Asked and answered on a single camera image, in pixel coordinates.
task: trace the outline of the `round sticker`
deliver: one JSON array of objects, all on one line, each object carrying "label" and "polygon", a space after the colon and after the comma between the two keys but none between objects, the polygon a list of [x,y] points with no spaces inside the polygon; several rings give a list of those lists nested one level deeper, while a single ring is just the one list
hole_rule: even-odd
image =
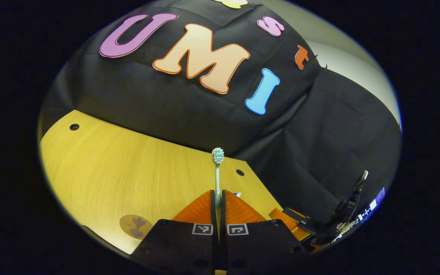
[{"label": "round sticker", "polygon": [[125,215],[120,219],[120,227],[130,237],[143,240],[152,229],[152,223],[144,217]]}]

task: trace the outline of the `purple letter u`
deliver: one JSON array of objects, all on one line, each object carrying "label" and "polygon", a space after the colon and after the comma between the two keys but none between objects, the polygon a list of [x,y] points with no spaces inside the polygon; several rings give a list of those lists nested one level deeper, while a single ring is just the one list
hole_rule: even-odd
[{"label": "purple letter u", "polygon": [[172,13],[160,13],[152,16],[152,21],[143,28],[136,37],[134,37],[130,42],[125,44],[117,43],[118,39],[122,34],[127,31],[133,24],[140,20],[143,20],[147,15],[141,14],[137,16],[130,17],[126,19],[121,26],[119,26],[114,32],[110,34],[101,44],[99,48],[99,53],[104,57],[122,57],[127,54],[132,53],[138,49],[157,29],[160,28],[167,21],[173,21],[178,18],[177,14]]}]

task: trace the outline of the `blue letter i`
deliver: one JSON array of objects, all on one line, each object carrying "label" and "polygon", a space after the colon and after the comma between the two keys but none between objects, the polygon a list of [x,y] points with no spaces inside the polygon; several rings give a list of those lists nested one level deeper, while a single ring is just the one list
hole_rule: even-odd
[{"label": "blue letter i", "polygon": [[266,103],[274,90],[280,84],[280,79],[270,70],[264,68],[261,71],[262,80],[256,92],[250,99],[246,99],[246,106],[249,110],[264,115],[266,113]]}]

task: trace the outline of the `yellow wooden tabletop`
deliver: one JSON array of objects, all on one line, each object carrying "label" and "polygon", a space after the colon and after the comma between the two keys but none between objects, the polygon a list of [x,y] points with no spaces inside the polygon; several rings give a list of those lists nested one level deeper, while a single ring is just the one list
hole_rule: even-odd
[{"label": "yellow wooden tabletop", "polygon": [[[79,128],[70,130],[72,124]],[[120,228],[123,216],[138,215],[155,224],[173,218],[194,199],[215,190],[211,153],[76,110],[45,133],[40,153],[47,179],[68,213],[127,254],[141,240]],[[241,192],[241,199],[268,220],[274,208],[282,209],[242,160],[225,158],[220,165],[220,189]]]}]

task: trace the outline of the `peach letter m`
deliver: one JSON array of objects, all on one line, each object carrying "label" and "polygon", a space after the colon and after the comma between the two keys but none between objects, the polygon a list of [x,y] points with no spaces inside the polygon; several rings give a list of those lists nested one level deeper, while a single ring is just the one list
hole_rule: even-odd
[{"label": "peach letter m", "polygon": [[238,44],[229,44],[212,51],[213,32],[204,26],[187,24],[185,35],[162,59],[152,63],[156,70],[177,74],[182,68],[181,59],[188,54],[186,76],[194,78],[213,65],[210,73],[203,75],[201,85],[219,94],[228,92],[228,82],[239,64],[249,59],[249,52]]}]

